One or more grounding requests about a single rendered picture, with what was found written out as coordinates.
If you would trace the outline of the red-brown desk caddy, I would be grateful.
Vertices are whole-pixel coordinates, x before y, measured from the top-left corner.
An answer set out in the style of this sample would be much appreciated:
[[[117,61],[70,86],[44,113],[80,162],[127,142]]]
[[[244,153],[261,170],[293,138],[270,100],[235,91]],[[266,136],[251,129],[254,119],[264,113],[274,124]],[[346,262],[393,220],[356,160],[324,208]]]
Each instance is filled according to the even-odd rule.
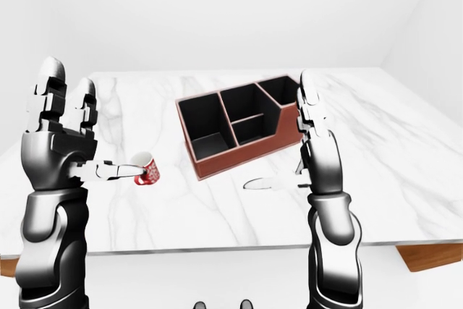
[[[271,77],[176,101],[199,180],[298,143],[299,84]]]

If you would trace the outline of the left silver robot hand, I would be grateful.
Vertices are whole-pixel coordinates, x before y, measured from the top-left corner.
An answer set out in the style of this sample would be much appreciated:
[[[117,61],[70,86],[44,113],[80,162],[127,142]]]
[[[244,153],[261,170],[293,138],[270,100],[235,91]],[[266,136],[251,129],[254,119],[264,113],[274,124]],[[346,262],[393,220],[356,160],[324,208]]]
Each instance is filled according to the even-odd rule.
[[[95,85],[84,78],[77,91],[77,103],[67,107],[64,65],[47,57],[27,100],[27,129],[21,142],[22,167],[36,191],[79,187],[89,181],[147,172],[137,165],[94,159],[98,144],[93,131],[98,121]]]

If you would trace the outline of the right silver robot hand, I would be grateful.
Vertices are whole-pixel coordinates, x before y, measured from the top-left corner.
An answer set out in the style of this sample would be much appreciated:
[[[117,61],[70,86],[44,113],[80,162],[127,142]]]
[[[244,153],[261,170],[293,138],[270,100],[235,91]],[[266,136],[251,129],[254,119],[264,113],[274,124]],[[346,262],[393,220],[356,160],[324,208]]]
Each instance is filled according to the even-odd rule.
[[[302,71],[296,103],[299,112],[297,129],[302,134],[297,168],[292,173],[282,171],[272,177],[251,179],[243,184],[245,190],[308,188],[315,194],[343,190],[339,148],[326,124],[326,112],[312,72]]]

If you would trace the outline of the red patterned mug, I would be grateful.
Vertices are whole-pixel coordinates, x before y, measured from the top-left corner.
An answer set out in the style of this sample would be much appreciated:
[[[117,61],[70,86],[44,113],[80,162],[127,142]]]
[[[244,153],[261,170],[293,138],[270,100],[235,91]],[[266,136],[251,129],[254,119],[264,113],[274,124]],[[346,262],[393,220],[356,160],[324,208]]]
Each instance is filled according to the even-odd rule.
[[[160,179],[160,172],[156,166],[153,155],[150,152],[143,151],[136,153],[130,160],[130,163],[145,169],[145,173],[134,177],[136,185],[154,185]]]

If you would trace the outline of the brown wooden table base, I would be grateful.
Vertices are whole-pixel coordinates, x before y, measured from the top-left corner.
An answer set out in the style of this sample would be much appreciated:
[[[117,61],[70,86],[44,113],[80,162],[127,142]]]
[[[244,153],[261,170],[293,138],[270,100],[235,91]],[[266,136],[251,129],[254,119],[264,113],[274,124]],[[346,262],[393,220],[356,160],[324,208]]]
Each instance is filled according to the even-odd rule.
[[[463,260],[463,243],[397,245],[410,272],[424,271]]]

